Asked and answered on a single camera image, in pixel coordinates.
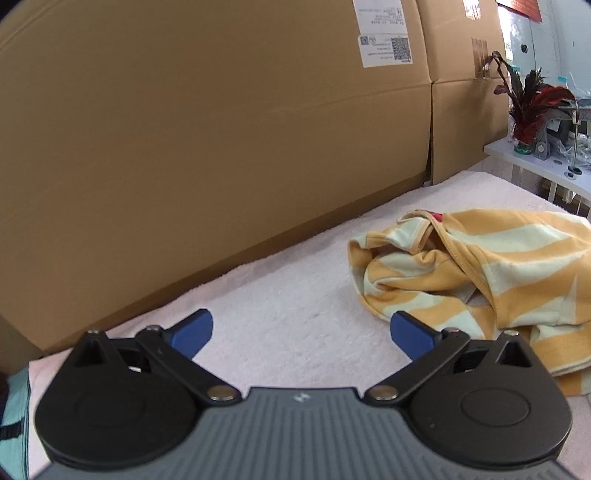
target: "teal fabric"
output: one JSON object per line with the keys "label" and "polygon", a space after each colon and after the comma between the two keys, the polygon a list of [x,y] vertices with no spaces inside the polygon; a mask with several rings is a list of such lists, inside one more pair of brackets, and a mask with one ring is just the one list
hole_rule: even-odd
{"label": "teal fabric", "polygon": [[0,464],[14,480],[27,480],[27,444],[29,425],[28,368],[8,377],[9,394],[2,425],[11,425],[24,419],[23,433],[14,439],[0,441]]}

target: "cardboard box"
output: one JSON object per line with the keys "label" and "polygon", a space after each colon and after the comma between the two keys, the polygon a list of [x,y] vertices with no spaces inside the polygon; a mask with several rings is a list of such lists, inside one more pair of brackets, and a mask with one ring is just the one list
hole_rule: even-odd
{"label": "cardboard box", "polygon": [[433,81],[434,183],[483,160],[484,146],[506,135],[509,102],[493,90],[485,59],[505,43],[495,0],[418,0]]}
{"label": "cardboard box", "polygon": [[420,184],[402,6],[413,62],[363,68],[350,2],[23,0],[0,23],[0,370]]}

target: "logo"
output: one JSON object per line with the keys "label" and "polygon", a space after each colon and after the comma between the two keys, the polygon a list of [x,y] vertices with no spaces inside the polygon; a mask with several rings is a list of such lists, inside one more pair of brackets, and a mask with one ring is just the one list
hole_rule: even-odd
{"label": "logo", "polygon": [[308,395],[306,392],[300,392],[300,393],[297,393],[297,394],[295,394],[295,395],[293,396],[293,399],[294,399],[296,402],[299,402],[299,403],[305,403],[305,402],[307,402],[307,401],[311,400],[311,399],[312,399],[312,397],[311,397],[311,396],[309,396],[309,395]]}

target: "black circular disc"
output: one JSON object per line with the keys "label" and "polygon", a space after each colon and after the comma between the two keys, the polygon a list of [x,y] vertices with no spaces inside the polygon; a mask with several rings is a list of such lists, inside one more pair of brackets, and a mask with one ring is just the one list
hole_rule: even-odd
{"label": "black circular disc", "polygon": [[196,421],[187,391],[156,375],[83,368],[50,388],[37,408],[37,433],[52,460],[111,470],[177,446]]}
{"label": "black circular disc", "polygon": [[560,451],[570,411],[554,408],[553,395],[521,383],[509,374],[477,371],[434,378],[411,401],[413,425],[425,444],[464,465],[537,463]]}

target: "white table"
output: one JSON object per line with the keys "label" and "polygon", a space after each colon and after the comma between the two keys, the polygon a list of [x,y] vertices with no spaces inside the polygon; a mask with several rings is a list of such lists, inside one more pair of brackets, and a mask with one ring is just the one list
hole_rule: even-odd
{"label": "white table", "polygon": [[[540,160],[533,153],[530,155],[520,155],[513,150],[513,142],[510,137],[505,137],[488,144],[484,147],[484,152],[493,158],[505,160],[513,165],[513,183],[521,183],[521,176],[524,170],[548,179],[551,182],[550,194],[548,195],[549,202],[554,203],[556,186],[560,185],[580,195],[582,199],[586,200],[585,204],[589,205],[589,201],[591,200],[591,173],[583,170],[581,175],[571,174],[571,177],[568,170],[568,159],[552,155],[546,160]],[[587,219],[591,221],[591,208],[589,209]]]}

